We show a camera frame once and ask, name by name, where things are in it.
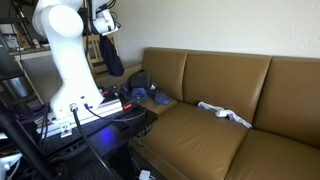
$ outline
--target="table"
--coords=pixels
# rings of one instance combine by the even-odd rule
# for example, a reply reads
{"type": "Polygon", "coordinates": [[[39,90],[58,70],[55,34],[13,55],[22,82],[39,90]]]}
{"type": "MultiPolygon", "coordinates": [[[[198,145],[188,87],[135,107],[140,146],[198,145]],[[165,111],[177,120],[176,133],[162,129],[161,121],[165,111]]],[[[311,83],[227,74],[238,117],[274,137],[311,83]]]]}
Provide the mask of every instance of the table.
{"type": "MultiPolygon", "coordinates": [[[[122,119],[109,122],[107,125],[98,127],[93,121],[83,126],[84,131],[87,131],[87,136],[97,153],[109,159],[110,165],[115,168],[123,179],[136,179],[134,167],[131,162],[128,142],[138,132],[152,124],[157,119],[157,114],[141,107],[135,107],[130,113],[121,117],[122,119]]],[[[47,160],[54,167],[64,169],[65,173],[62,179],[79,179],[83,173],[90,170],[90,166],[95,165],[96,158],[87,148],[86,144],[81,140],[81,137],[76,137],[77,129],[73,129],[74,140],[63,144],[61,141],[54,140],[54,136],[47,140],[48,147],[45,148],[47,160]],[[60,144],[58,150],[51,150],[49,144],[60,144]]],[[[26,179],[32,176],[32,167],[22,166],[18,171],[16,179],[26,179]]]]}

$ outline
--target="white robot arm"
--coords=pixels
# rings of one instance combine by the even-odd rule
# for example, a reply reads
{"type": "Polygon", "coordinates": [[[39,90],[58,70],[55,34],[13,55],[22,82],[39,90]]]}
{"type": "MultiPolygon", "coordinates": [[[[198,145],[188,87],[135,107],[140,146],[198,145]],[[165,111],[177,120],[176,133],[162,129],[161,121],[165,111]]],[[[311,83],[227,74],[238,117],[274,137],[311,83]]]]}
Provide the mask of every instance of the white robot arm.
{"type": "MultiPolygon", "coordinates": [[[[117,30],[108,9],[99,9],[109,0],[91,1],[90,28],[94,33],[117,30]]],[[[62,87],[50,101],[55,118],[72,116],[70,106],[79,111],[94,110],[103,101],[84,53],[83,22],[78,14],[83,0],[39,0],[32,22],[35,30],[47,38],[54,63],[62,78],[62,87]]]]}

